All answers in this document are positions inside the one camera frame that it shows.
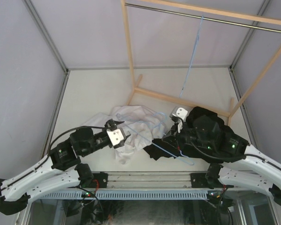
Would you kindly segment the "blue wire hanger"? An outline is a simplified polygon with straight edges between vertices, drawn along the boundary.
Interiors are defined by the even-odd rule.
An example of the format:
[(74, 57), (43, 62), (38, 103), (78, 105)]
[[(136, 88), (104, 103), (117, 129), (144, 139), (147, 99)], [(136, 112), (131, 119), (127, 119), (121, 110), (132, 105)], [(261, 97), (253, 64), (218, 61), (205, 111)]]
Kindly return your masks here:
[(125, 153), (129, 150), (148, 150), (149, 155), (155, 160), (162, 157), (173, 157), (177, 158), (183, 163), (190, 166), (194, 165), (194, 161), (182, 154), (174, 153), (170, 151), (170, 147), (163, 147), (162, 143), (156, 143), (163, 136), (165, 136), (165, 125), (164, 122), (167, 120), (167, 116), (164, 113), (156, 112), (154, 114), (139, 115), (135, 112), (126, 114), (116, 114), (119, 121), (123, 121), (123, 129), (127, 133), (131, 134), (131, 137), (126, 141), (127, 147), (125, 147)]
[(198, 42), (199, 42), (199, 39), (200, 39), (200, 31), (201, 31), (203, 20), (204, 20), (204, 16), (202, 16), (201, 19), (200, 19), (200, 23), (199, 23), (199, 27), (198, 27), (197, 34), (196, 34), (196, 39), (195, 39), (195, 42), (194, 42), (194, 46), (193, 46), (193, 51), (192, 51), (189, 67), (188, 67), (187, 74), (186, 74), (184, 82), (183, 82), (182, 89), (181, 89), (180, 94), (179, 94), (179, 98), (181, 98), (182, 95), (183, 95), (183, 92), (184, 92), (187, 80), (189, 78), (189, 75), (190, 75), (190, 72), (191, 72), (191, 69), (192, 69), (193, 60), (195, 58), (195, 54), (196, 54), (196, 50), (197, 50), (197, 45), (198, 45)]

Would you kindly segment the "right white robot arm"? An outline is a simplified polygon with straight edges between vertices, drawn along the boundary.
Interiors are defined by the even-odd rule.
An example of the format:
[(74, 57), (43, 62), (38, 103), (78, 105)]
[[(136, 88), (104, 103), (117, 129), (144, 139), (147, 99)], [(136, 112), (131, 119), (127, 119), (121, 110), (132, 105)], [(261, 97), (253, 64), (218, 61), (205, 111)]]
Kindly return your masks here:
[(166, 135), (178, 147), (190, 147), (211, 160), (206, 182), (247, 188), (273, 198), (281, 206), (281, 163), (235, 134), (218, 117), (202, 115), (193, 121), (178, 112)]

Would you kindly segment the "black shirt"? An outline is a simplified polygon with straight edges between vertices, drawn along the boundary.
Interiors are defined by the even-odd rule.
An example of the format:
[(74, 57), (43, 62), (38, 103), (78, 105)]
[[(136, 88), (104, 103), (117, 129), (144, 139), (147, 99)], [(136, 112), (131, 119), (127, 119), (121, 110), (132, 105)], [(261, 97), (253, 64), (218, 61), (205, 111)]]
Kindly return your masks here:
[[(187, 118), (187, 121), (193, 122), (193, 129), (189, 131), (189, 143), (197, 151), (196, 155), (186, 155), (190, 158), (201, 158), (207, 163), (222, 164), (224, 158), (229, 158), (227, 153), (220, 155), (220, 147), (226, 137), (226, 134), (234, 133), (233, 130), (224, 124), (223, 119), (218, 117), (217, 113), (201, 107), (193, 108)], [(167, 143), (162, 143), (163, 147), (170, 147)], [(170, 151), (179, 153), (170, 147)]]

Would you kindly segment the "white shirt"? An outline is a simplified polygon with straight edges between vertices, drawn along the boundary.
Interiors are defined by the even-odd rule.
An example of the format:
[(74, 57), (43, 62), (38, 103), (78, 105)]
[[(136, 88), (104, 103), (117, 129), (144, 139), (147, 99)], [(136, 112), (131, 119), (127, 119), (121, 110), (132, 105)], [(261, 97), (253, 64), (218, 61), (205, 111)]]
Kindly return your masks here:
[(162, 138), (167, 131), (167, 116), (141, 105), (116, 106), (109, 115), (98, 113), (83, 125), (103, 127), (110, 119), (122, 121), (123, 124), (119, 126), (129, 136), (125, 145), (115, 150), (115, 159), (123, 165), (127, 164), (137, 151), (149, 146), (153, 139)]

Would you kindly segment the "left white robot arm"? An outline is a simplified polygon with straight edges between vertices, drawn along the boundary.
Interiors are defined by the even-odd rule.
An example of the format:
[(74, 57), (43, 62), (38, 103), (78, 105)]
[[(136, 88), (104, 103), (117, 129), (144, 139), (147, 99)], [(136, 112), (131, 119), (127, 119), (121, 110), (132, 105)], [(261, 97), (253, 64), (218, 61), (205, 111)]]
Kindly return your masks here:
[(129, 136), (120, 124), (120, 121), (110, 119), (96, 134), (94, 126), (75, 127), (63, 132), (69, 137), (52, 146), (35, 165), (8, 180), (0, 179), (0, 212), (13, 215), (52, 192), (91, 186), (94, 175), (81, 158), (105, 147), (124, 146)]

